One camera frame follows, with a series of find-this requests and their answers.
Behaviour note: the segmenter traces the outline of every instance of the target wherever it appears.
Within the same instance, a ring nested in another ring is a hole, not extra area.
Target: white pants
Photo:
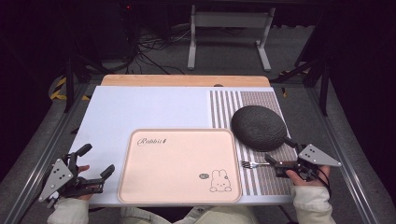
[[[246,206],[195,206],[175,224],[258,224]],[[164,218],[135,207],[122,207],[120,224],[171,224]]]

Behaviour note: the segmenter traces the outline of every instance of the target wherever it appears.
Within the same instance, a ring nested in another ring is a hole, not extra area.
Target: fork
[[[254,169],[261,166],[271,165],[269,162],[241,161],[241,165],[247,169]]]

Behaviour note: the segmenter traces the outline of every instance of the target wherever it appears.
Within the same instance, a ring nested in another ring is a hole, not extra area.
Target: white sleeve
[[[330,196],[326,188],[293,186],[291,195],[300,224],[335,223],[332,219],[332,206],[328,202]]]
[[[87,224],[89,202],[79,199],[61,199],[55,204],[47,223],[49,224]]]

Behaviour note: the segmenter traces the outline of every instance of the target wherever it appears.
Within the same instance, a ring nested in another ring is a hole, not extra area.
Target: cartoon bunny
[[[230,180],[228,179],[227,172],[225,170],[214,170],[212,172],[212,188],[210,188],[210,191],[231,191]]]

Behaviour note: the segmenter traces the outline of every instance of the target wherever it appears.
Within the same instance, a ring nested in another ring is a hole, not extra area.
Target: person's arm
[[[330,174],[329,166],[322,166],[319,177],[327,181]],[[318,181],[303,181],[295,172],[288,170],[286,174],[293,181],[291,188],[293,204],[296,208],[297,219],[300,224],[335,223],[332,219],[332,206],[329,204],[329,191]]]
[[[78,172],[86,171],[89,165],[78,167]],[[90,195],[82,195],[77,199],[62,198],[55,204],[55,212],[47,219],[48,224],[87,224]]]

